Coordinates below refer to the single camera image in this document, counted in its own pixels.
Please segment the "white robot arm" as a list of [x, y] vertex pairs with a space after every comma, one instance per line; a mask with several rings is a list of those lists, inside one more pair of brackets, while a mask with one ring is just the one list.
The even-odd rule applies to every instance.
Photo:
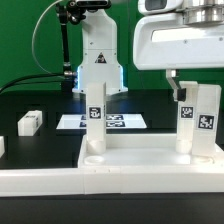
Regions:
[[[79, 90], [103, 81], [123, 88], [117, 63], [117, 27], [105, 13], [116, 0], [75, 0], [83, 30]], [[224, 67], [224, 0], [138, 0], [143, 17], [134, 30], [133, 62], [139, 70]]]

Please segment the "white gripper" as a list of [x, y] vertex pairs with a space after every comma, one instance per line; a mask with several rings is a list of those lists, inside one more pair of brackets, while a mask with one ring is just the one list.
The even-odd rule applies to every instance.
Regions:
[[138, 0], [133, 40], [140, 70], [166, 70], [176, 102], [186, 100], [176, 69], [224, 67], [224, 0]]

